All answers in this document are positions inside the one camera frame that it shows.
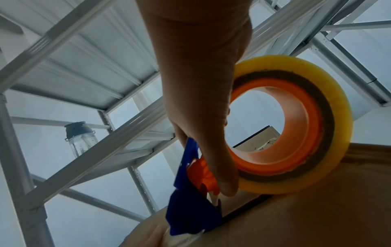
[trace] orange plastic part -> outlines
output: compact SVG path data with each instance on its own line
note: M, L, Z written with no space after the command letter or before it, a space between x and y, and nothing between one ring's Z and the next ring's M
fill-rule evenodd
M289 81L262 78L234 89L231 103L249 90L273 96L284 112L285 125L276 143L265 150L243 152L230 148L237 167L259 175L278 174L296 168L316 149L321 139L321 114L315 101Z
M206 191L213 191L214 195L220 193L220 188L217 185L216 179L209 171L204 157L201 156L199 160L196 160L188 169L187 176L194 186L201 191L201 186L206 186Z

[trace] jar lid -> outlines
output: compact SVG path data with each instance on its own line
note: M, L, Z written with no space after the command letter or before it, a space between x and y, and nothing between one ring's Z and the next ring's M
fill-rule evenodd
M82 134L87 134L87 133L94 133L92 129L88 126L85 125L86 122L74 122L68 125L65 125L65 131L66 131L66 139L65 140L70 140L74 138L75 136L79 136Z

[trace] orange tape core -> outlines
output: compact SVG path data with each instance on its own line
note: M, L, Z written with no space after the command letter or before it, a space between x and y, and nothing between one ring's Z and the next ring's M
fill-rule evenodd
M235 88L231 103L249 90L273 96L284 112L285 125L278 140L265 150L244 152L230 147L237 167L259 175L273 175L296 168L316 149L321 137L321 114L315 101L289 81L262 78Z

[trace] blue plastic handle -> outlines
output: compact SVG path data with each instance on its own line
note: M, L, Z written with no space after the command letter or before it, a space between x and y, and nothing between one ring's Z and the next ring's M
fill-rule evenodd
M205 198L190 182L187 167L198 159L198 144L187 138L185 151L180 162L170 197L166 220L170 224L170 235L196 234L202 230L212 230L221 225L221 212Z

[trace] metal shelving unit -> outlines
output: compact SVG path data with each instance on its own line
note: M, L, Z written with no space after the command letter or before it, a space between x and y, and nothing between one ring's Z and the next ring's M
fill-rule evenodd
M0 162L29 247L54 246L44 204L57 194L142 221L140 215L70 189L121 169L129 170L149 212L157 210L137 168L176 137L161 98L120 128L115 129L111 123L109 113L160 77L135 2L114 2L15 0L2 7L2 16L41 36L0 71ZM354 18L334 25L348 15L360 15L374 2L296 0L280 8L276 0L253 1L253 6L260 3L272 15L254 27L242 59L263 54L297 56L310 48L371 104L386 105L391 100L390 92L332 35L352 28L389 27L389 21L351 24ZM13 4L24 14L16 13ZM103 125L90 127L106 129L109 135L47 180L31 175L13 124L64 126L68 122L10 117L1 95L8 89L96 109Z

